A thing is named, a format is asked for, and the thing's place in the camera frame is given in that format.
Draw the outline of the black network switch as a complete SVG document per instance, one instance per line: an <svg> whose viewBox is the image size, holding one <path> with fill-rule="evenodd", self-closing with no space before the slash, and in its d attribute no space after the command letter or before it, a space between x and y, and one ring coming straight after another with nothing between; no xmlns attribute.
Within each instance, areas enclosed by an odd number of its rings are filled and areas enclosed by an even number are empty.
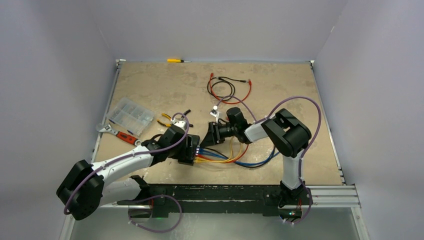
<svg viewBox="0 0 424 240"><path fill-rule="evenodd" d="M177 162L179 164L193 166L195 158L200 146L200 136L188 134L182 142L179 153L177 154Z"/></svg>

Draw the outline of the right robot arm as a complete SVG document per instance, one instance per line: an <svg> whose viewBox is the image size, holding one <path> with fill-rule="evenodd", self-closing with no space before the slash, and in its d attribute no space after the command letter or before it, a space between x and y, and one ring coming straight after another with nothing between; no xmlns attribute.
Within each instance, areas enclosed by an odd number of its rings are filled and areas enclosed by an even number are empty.
<svg viewBox="0 0 424 240"><path fill-rule="evenodd" d="M302 184L301 154L309 145L312 137L310 130L285 108L271 118L254 124L247 122L238 107L229 108L226 115L228 121L208 123L200 147L222 144L229 137L236 137L240 143L247 145L269 138L283 159L283 188L280 196L288 204L298 200Z"/></svg>

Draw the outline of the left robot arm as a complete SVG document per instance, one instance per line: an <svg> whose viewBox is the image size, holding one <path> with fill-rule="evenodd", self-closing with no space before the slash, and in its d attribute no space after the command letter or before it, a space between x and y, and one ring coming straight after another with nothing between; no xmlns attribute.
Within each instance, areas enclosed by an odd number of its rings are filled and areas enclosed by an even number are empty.
<svg viewBox="0 0 424 240"><path fill-rule="evenodd" d="M133 150L102 162L80 160L73 165L56 191L64 204L64 214L83 220L98 207L120 201L146 203L150 187L138 175L121 178L171 158L191 165L200 145L198 135L171 126L163 134L144 140Z"/></svg>

